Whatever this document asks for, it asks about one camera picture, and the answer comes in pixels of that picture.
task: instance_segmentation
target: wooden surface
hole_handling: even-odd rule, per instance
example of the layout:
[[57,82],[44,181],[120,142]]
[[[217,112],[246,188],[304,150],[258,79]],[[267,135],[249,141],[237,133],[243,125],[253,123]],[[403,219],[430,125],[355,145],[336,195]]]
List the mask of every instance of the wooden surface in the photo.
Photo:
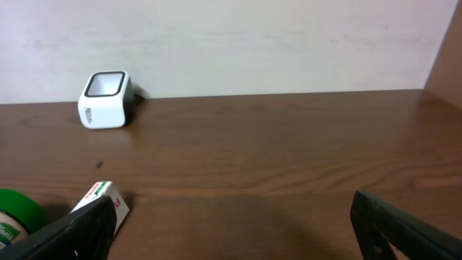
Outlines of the wooden surface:
[[462,108],[462,4],[454,11],[425,89]]
[[462,238],[461,133],[419,90],[148,100],[100,131],[76,103],[0,105],[0,185],[54,220],[114,181],[109,259],[361,259],[357,189]]

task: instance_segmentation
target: small white box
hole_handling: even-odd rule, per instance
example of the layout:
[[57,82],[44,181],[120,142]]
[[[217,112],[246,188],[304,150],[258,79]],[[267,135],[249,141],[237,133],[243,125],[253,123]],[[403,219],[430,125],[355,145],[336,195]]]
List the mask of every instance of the small white box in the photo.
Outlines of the small white box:
[[117,188],[114,186],[112,181],[100,181],[95,183],[95,185],[93,185],[93,187],[88,191],[87,195],[83,197],[72,211],[78,210],[102,195],[110,196],[114,203],[115,214],[117,215],[117,223],[115,224],[114,230],[115,235],[130,209],[122,199],[122,196],[118,193]]
[[126,71],[100,71],[89,79],[80,96],[80,121],[89,129],[121,127],[126,122],[134,89]]

